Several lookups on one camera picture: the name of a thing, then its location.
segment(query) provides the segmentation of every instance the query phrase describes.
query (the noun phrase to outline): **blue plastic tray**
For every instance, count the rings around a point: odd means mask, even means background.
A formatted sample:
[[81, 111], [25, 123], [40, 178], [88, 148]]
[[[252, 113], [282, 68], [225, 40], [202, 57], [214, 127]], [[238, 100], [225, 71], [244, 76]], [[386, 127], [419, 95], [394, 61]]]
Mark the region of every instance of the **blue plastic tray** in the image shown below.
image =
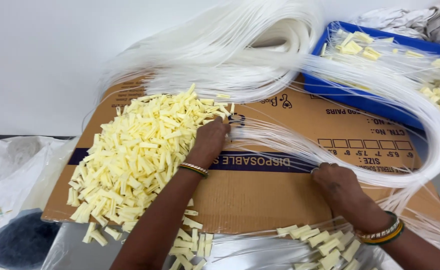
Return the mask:
[[[360, 27], [358, 25], [342, 22], [342, 21], [336, 21], [330, 23], [327, 28], [325, 29], [325, 32], [320, 37], [320, 40], [318, 41], [317, 45], [313, 49], [312, 54], [313, 55], [320, 55], [320, 52], [322, 50], [323, 44], [327, 41], [328, 35], [330, 34], [330, 28], [333, 27], [334, 24], [340, 24], [341, 27], [343, 27], [345, 30], [353, 33], [355, 31], [359, 31], [361, 29], [363, 32], [369, 34], [372, 37], [375, 38], [390, 38], [394, 37], [396, 42], [402, 45], [418, 48], [423, 51], [427, 52], [433, 52], [440, 54], [440, 44], [424, 41], [420, 39], [414, 39], [403, 35], [398, 34], [391, 34], [383, 31], [379, 31], [372, 28], [367, 27]], [[322, 82], [317, 77], [310, 76], [307, 74], [303, 75], [305, 77], [305, 83], [311, 84], [311, 85], [305, 85], [305, 90], [317, 94], [317, 95], [325, 95], [325, 98], [338, 101], [344, 104], [347, 104], [352, 107], [359, 108], [361, 110], [383, 116], [385, 118], [397, 121], [399, 123], [403, 123], [405, 125], [413, 126], [416, 128], [423, 129], [422, 124], [414, 119], [413, 117], [402, 113], [396, 109], [391, 109], [390, 107], [383, 105], [381, 103], [378, 103], [376, 101], [372, 101], [370, 99], [361, 97], [361, 96], [354, 96], [354, 95], [332, 95], [332, 94], [349, 94], [347, 91], [333, 88], [329, 84]], [[361, 93], [362, 95], [372, 95], [370, 93], [364, 92], [362, 90], [356, 90], [356, 92]]]

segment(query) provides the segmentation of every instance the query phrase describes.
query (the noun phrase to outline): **blue stripe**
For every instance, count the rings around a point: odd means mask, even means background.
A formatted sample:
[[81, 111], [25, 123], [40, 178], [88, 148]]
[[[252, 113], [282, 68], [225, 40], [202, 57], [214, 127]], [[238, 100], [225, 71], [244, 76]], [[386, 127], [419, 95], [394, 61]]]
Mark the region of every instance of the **blue stripe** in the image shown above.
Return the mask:
[[[68, 161], [68, 165], [78, 165], [84, 157], [89, 155], [87, 150], [88, 148], [76, 148]], [[307, 174], [312, 168], [316, 167], [286, 153], [261, 152], [261, 154], [244, 151], [222, 151], [209, 169]]]

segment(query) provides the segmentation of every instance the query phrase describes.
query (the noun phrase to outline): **hand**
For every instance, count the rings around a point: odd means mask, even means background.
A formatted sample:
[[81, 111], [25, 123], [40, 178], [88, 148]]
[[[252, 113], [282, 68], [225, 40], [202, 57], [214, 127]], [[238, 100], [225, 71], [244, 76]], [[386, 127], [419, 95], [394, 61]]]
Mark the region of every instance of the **hand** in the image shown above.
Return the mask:
[[200, 127], [197, 130], [195, 144], [185, 162], [208, 169], [220, 155], [225, 144], [225, 135], [228, 132], [230, 132], [230, 125], [223, 124], [221, 117], [217, 117], [205, 126]]
[[338, 164], [322, 163], [312, 179], [327, 204], [356, 229], [374, 234], [388, 229], [392, 218], [363, 192], [355, 173]]

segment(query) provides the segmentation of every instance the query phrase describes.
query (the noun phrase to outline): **cardboard sheet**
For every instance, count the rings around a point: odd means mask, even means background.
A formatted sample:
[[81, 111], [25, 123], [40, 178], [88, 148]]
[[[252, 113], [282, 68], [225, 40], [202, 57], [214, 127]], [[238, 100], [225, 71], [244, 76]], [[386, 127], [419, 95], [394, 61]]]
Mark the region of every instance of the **cardboard sheet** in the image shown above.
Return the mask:
[[[139, 81], [131, 81], [107, 91], [105, 96], [121, 90], [97, 107], [50, 196], [43, 212], [44, 220], [72, 221], [69, 217], [75, 207], [66, 205], [66, 202], [67, 183], [73, 170], [86, 155], [86, 149], [92, 146], [94, 134], [102, 131], [100, 124], [113, 120], [115, 107], [123, 107], [142, 95], [141, 88], [131, 89], [139, 85]], [[318, 142], [340, 159], [369, 170], [395, 173], [391, 166], [410, 169], [421, 166], [404, 128], [314, 95], [285, 89], [257, 103], [237, 104], [235, 111], [240, 118], [272, 123], [277, 120]], [[273, 151], [266, 147], [251, 149]], [[224, 151], [210, 168], [210, 177], [201, 182], [194, 194], [193, 209], [199, 212], [199, 216], [192, 219], [204, 224], [204, 231], [238, 234], [292, 224], [314, 224], [334, 215], [314, 187], [310, 174], [289, 167], [288, 158], [280, 162], [237, 154]], [[427, 187], [435, 197], [422, 190], [410, 201], [409, 207], [440, 219], [438, 195], [432, 184]], [[375, 200], [390, 193], [388, 188], [364, 190]]]

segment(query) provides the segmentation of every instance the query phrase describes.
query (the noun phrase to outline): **bangle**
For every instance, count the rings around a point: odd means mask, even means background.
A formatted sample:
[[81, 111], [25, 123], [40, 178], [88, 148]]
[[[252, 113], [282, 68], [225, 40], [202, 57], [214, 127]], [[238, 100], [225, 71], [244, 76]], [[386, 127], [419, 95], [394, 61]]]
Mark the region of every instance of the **bangle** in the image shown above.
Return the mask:
[[181, 162], [178, 165], [178, 168], [189, 169], [191, 171], [194, 171], [194, 172], [202, 175], [203, 178], [207, 178], [209, 176], [209, 171], [207, 169], [203, 169], [202, 167], [194, 165], [194, 164]]
[[390, 216], [394, 217], [393, 224], [390, 228], [373, 234], [363, 234], [360, 231], [356, 231], [357, 236], [367, 245], [382, 245], [395, 240], [400, 236], [405, 228], [405, 224], [397, 215], [390, 211], [385, 211]]

